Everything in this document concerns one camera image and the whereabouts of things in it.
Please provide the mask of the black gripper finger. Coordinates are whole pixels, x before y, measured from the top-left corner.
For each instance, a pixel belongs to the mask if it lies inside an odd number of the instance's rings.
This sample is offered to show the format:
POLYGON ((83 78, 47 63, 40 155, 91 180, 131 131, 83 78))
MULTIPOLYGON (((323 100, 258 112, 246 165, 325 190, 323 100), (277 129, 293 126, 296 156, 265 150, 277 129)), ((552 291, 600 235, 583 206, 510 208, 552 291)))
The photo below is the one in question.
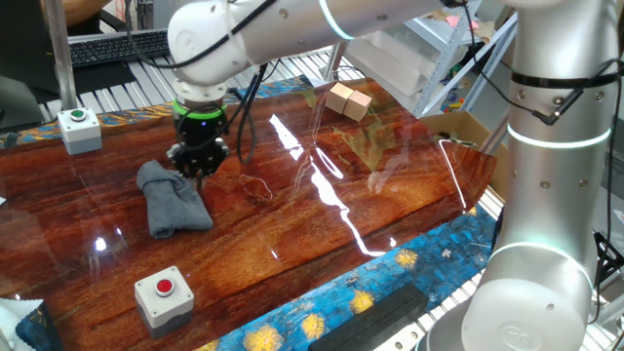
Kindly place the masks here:
POLYGON ((200 173, 202 177, 213 175, 229 156, 229 147, 223 142, 214 142, 200 150, 200 173))
POLYGON ((166 156, 182 176, 194 183, 196 190, 202 189, 203 176, 199 169, 198 161, 185 148, 183 143, 172 145, 166 151, 166 156))

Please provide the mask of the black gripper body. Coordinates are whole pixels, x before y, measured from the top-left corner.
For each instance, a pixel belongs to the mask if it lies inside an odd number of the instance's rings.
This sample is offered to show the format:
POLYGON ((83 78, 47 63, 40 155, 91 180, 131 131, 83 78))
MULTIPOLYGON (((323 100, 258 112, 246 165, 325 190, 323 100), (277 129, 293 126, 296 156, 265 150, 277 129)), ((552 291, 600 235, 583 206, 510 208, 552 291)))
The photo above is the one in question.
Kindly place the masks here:
POLYGON ((197 150, 213 143, 227 133, 227 119, 216 117, 207 120, 180 118, 175 122, 175 130, 181 146, 186 150, 197 150))

